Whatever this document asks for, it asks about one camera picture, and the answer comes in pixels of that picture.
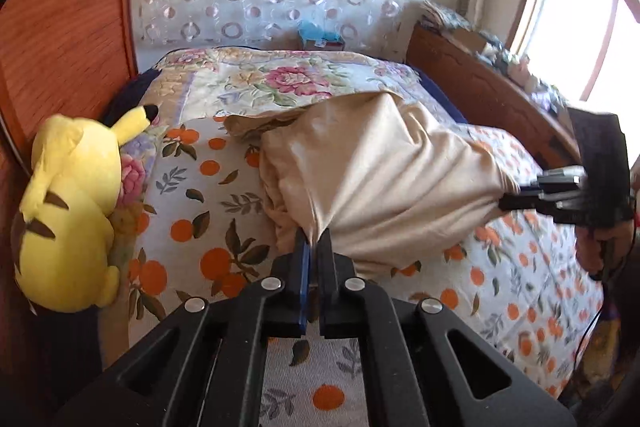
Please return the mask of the person's right hand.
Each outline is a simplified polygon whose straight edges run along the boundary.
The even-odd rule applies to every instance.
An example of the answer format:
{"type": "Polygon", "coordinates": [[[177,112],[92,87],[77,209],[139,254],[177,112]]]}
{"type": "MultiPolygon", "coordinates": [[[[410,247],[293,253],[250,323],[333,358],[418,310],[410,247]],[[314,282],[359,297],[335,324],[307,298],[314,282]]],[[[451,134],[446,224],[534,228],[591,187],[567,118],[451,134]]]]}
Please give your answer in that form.
{"type": "Polygon", "coordinates": [[[614,288],[639,287],[639,203],[634,217],[609,229],[576,229],[576,258],[589,276],[614,288]]]}

